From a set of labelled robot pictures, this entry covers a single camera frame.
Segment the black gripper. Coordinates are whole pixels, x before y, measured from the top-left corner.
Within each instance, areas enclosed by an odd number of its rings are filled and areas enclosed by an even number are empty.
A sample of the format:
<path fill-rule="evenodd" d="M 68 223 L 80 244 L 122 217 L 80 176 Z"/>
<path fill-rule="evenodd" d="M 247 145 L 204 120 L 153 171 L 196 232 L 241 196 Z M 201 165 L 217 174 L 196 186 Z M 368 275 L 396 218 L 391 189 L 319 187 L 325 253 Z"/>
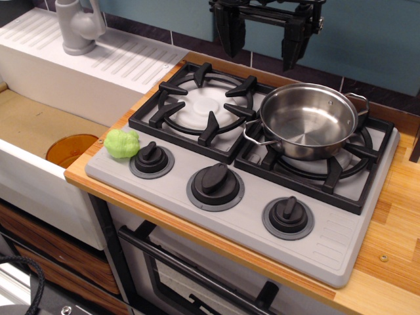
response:
<path fill-rule="evenodd" d="M 293 10 L 277 9 L 273 1 L 210 1 L 210 11 L 225 53 L 234 58 L 245 45 L 247 20 L 284 28 L 283 71 L 292 70 L 306 51 L 310 36 L 323 26 L 324 1 L 293 1 Z"/>

